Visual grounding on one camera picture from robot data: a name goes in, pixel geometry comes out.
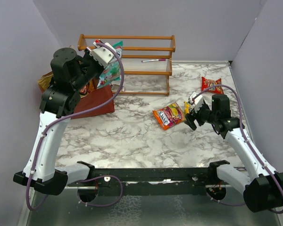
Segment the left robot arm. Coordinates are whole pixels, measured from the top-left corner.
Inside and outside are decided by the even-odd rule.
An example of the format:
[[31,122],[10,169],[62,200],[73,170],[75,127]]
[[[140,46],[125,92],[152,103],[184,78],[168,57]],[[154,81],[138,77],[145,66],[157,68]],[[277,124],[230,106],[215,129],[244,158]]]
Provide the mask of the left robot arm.
[[90,48],[85,49],[84,56],[72,48],[61,48],[53,54],[53,77],[42,94],[37,137],[28,163],[13,176],[15,183],[47,195],[59,195],[71,183],[71,170],[55,168],[57,152],[81,100],[80,91],[104,71],[99,60]]

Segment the teal Fox's mint candy bag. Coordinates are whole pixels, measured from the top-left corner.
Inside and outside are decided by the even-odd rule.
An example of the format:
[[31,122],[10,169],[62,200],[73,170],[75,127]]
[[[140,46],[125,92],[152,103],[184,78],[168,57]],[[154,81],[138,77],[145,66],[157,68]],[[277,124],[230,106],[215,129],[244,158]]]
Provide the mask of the teal Fox's mint candy bag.
[[[123,41],[121,40],[115,43],[114,45],[112,45],[112,47],[116,50],[119,58],[122,59]],[[97,89],[103,88],[109,85],[113,81],[120,80],[120,76],[121,76],[120,64],[119,61],[114,56],[112,60],[109,62],[108,66],[103,71],[103,73],[100,75]]]

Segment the gold kettle chips bag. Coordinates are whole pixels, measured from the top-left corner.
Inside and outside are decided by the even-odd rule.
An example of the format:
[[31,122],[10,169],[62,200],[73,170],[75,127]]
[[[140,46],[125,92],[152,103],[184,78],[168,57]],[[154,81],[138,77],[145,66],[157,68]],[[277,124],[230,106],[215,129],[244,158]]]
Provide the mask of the gold kettle chips bag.
[[43,75],[37,82],[39,89],[43,93],[50,85],[54,84],[53,72]]

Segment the orange honey dijon chips bag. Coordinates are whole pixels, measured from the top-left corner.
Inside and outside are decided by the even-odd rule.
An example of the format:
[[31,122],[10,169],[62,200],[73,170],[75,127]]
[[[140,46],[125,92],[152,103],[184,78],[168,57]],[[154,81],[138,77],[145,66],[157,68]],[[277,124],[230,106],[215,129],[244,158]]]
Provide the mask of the orange honey dijon chips bag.
[[95,90],[93,80],[89,81],[89,83],[86,85],[86,91],[87,93],[91,93]]

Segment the orange Fox's candy bag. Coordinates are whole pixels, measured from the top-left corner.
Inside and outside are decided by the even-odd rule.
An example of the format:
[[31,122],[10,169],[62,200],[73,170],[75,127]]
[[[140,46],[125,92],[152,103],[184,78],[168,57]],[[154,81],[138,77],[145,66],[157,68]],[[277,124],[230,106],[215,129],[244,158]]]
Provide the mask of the orange Fox's candy bag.
[[86,85],[79,91],[79,94],[81,96],[86,96],[88,94],[88,90],[89,90],[89,87]]

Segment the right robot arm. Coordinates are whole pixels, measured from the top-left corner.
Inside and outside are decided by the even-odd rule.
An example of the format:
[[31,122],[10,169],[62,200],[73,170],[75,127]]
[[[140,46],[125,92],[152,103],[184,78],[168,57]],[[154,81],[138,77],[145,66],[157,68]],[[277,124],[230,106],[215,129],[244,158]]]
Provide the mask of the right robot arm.
[[252,212],[283,208],[283,173],[268,163],[240,119],[231,115],[227,95],[213,95],[212,106],[209,107],[202,95],[193,92],[188,103],[191,108],[185,116],[185,124],[192,130],[205,123],[212,125],[234,149],[247,171],[246,174],[238,171],[228,161],[212,162],[207,172],[208,181],[212,184],[220,181],[228,183],[243,196],[244,203]]

